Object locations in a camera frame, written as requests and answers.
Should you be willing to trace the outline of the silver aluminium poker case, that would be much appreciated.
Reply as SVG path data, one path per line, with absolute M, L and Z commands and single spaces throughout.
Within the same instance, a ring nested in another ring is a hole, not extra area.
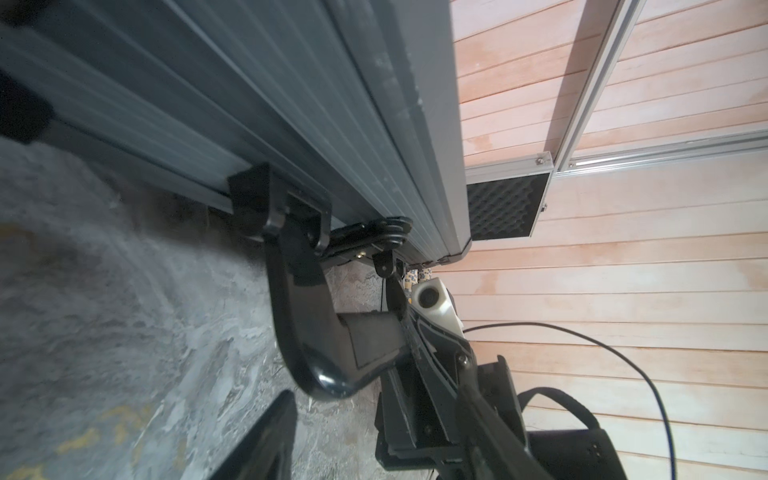
M 554 173 L 550 153 L 470 166 L 465 173 L 473 241 L 532 234 Z

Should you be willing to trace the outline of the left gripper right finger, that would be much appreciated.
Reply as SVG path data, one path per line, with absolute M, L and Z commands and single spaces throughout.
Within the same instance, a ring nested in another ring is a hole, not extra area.
M 468 479 L 548 479 L 529 451 L 522 412 L 506 360 L 459 371 L 457 420 Z

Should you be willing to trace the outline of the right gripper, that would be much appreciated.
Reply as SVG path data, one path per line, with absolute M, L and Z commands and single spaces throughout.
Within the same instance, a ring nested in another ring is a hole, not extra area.
M 385 470 L 433 470 L 441 479 L 625 478 L 607 432 L 575 398 L 550 387 L 516 392 L 503 357 L 461 366 L 474 358 L 465 336 L 426 320 L 395 278 L 386 280 L 386 300 L 416 368 L 382 380 L 375 457 Z M 527 431 L 522 412 L 537 395 L 582 428 Z

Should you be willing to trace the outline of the dark grey poker case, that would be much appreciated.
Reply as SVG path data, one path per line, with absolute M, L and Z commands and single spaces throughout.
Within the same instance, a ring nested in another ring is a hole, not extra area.
M 403 353 L 354 352 L 322 273 L 332 228 L 407 217 L 412 265 L 471 243 L 447 1 L 5 1 L 1 133 L 233 211 L 320 399 Z

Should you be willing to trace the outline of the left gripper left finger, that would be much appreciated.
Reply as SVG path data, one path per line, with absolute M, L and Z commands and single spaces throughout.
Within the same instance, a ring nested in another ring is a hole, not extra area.
M 290 480 L 298 412 L 295 395 L 282 391 L 210 480 Z

